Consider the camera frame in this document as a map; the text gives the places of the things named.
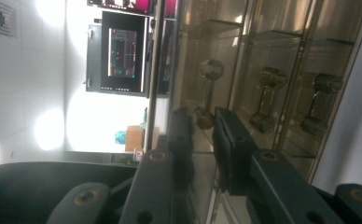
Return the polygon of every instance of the black machine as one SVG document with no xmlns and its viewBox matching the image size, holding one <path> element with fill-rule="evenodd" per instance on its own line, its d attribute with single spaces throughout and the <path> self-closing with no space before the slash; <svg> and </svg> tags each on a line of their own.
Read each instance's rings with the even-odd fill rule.
<svg viewBox="0 0 362 224">
<path fill-rule="evenodd" d="M 173 112 L 168 149 L 149 150 L 138 168 L 0 165 L 0 223 L 193 223 L 186 200 L 194 176 L 187 112 Z M 232 111 L 216 109 L 213 138 L 221 188 L 246 196 L 253 223 L 362 223 L 361 185 L 340 185 L 335 195 L 308 185 L 281 153 L 257 149 Z"/>
<path fill-rule="evenodd" d="M 152 33 L 149 17 L 103 12 L 89 25 L 86 91 L 148 96 Z M 160 58 L 158 94 L 169 93 L 174 21 L 166 21 Z"/>
</svg>

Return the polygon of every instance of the white tile wall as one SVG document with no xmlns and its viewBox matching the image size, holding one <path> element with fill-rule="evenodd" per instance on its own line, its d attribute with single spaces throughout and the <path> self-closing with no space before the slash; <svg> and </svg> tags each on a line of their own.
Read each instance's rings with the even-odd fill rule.
<svg viewBox="0 0 362 224">
<path fill-rule="evenodd" d="M 24 128 L 23 91 L 0 94 L 0 139 Z"/>
<path fill-rule="evenodd" d="M 24 91 L 24 122 L 26 127 L 34 126 L 39 116 L 44 113 L 44 92 L 35 88 Z"/>
<path fill-rule="evenodd" d="M 25 49 L 43 48 L 43 21 L 38 12 L 21 6 L 21 43 Z"/>
<path fill-rule="evenodd" d="M 16 8 L 18 24 L 17 38 L 0 35 L 1 162 L 55 160 L 41 152 L 34 126 L 46 111 L 64 110 L 65 26 L 47 23 L 39 1 L 0 0 Z"/>
</svg>

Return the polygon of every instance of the glass display cabinet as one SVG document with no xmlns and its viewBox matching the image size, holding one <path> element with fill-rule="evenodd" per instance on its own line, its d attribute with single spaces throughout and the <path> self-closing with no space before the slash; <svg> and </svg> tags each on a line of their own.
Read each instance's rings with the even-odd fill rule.
<svg viewBox="0 0 362 224">
<path fill-rule="evenodd" d="M 361 37 L 362 1 L 183 1 L 170 108 L 192 115 L 194 155 L 214 157 L 226 107 L 311 183 Z"/>
</svg>

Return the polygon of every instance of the bright light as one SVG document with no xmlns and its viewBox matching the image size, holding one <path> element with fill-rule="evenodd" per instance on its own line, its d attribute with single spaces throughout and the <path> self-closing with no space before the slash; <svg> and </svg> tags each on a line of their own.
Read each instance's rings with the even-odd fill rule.
<svg viewBox="0 0 362 224">
<path fill-rule="evenodd" d="M 234 39 L 233 39 L 233 43 L 231 44 L 231 46 L 232 47 L 235 47 L 235 46 L 237 46 L 237 43 L 239 42 L 239 37 L 234 37 Z"/>
<path fill-rule="evenodd" d="M 61 26 L 64 23 L 64 0 L 37 0 L 36 8 L 42 19 L 50 25 Z"/>
<path fill-rule="evenodd" d="M 243 15 L 240 15 L 238 17 L 236 17 L 236 22 L 239 22 L 239 23 L 242 23 L 242 20 L 243 20 Z"/>
<path fill-rule="evenodd" d="M 143 121 L 147 99 L 85 92 L 81 86 L 67 111 L 69 150 L 90 152 L 124 151 L 115 144 L 115 134 Z"/>
<path fill-rule="evenodd" d="M 61 110 L 50 110 L 38 119 L 35 125 L 35 139 L 44 150 L 51 150 L 63 144 L 64 116 Z"/>
</svg>

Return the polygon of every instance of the glass shelf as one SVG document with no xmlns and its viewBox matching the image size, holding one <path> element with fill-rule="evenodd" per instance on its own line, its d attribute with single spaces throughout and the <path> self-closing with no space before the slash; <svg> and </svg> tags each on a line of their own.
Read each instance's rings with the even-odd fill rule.
<svg viewBox="0 0 362 224">
<path fill-rule="evenodd" d="M 353 46 L 354 45 L 354 42 L 352 42 L 352 41 L 333 39 L 333 38 L 313 39 L 313 40 L 308 40 L 307 42 L 311 42 L 311 44 L 313 46 L 317 46 L 317 47 L 335 47 L 335 46 Z"/>
<path fill-rule="evenodd" d="M 302 158 L 302 157 L 291 157 L 286 152 L 283 155 L 288 159 L 289 163 L 298 169 L 299 173 L 306 180 L 309 179 L 309 175 L 312 171 L 314 159 Z"/>
<path fill-rule="evenodd" d="M 285 31 L 270 30 L 254 35 L 255 41 L 265 41 L 265 40 L 281 40 L 281 39 L 290 39 L 290 38 L 301 38 L 302 35 L 299 33 L 290 33 Z"/>
<path fill-rule="evenodd" d="M 191 28 L 188 31 L 188 36 L 197 38 L 202 36 L 219 35 L 242 27 L 243 25 L 239 22 L 208 20 Z"/>
<path fill-rule="evenodd" d="M 298 124 L 288 127 L 282 151 L 292 158 L 315 159 L 320 141 L 301 130 Z"/>
</svg>

